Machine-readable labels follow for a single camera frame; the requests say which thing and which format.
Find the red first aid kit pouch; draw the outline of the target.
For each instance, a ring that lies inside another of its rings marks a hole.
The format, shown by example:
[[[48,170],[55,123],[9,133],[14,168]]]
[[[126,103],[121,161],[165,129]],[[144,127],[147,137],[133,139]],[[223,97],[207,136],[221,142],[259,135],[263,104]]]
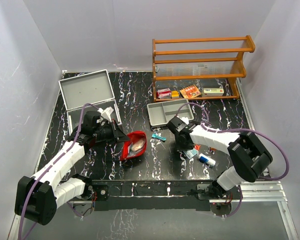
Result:
[[[127,134],[128,141],[124,142],[120,161],[126,161],[141,156],[147,148],[147,136],[143,131],[134,131]]]

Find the white blue bandage packet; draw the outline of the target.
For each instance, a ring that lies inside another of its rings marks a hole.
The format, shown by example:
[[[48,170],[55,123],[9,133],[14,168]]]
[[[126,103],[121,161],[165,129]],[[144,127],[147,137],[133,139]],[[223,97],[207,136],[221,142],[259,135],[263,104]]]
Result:
[[[191,149],[191,150],[185,150],[183,151],[184,155],[188,158],[188,159],[192,159],[195,156],[198,155],[198,150],[196,150],[195,148]]]

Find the teal plastic sachet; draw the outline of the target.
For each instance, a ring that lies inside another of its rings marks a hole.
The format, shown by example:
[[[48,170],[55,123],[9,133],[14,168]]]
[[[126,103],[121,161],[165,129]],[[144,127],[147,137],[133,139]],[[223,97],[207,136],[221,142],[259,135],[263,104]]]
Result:
[[[163,141],[163,142],[166,141],[166,138],[165,138],[165,137],[162,137],[162,136],[157,135],[157,134],[155,134],[155,133],[153,133],[151,137],[152,137],[153,139],[158,139],[158,140]]]

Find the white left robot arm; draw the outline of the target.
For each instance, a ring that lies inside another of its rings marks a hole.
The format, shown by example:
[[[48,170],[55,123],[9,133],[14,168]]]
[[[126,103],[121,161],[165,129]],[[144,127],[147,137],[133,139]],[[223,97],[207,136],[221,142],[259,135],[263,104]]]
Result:
[[[63,177],[96,144],[128,140],[115,119],[107,120],[97,111],[87,111],[56,156],[31,177],[19,180],[14,212],[44,226],[66,202],[78,196],[89,199],[94,189],[91,179],[76,174],[62,182]]]

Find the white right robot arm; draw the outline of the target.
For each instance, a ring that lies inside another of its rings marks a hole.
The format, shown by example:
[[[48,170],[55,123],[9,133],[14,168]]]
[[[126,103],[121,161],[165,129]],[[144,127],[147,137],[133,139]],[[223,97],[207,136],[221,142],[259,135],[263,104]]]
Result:
[[[242,182],[254,183],[273,161],[264,144],[250,131],[223,132],[195,121],[186,123],[177,116],[167,127],[174,134],[175,145],[180,151],[204,145],[229,155],[232,166],[205,189],[205,194],[213,198],[225,198]]]

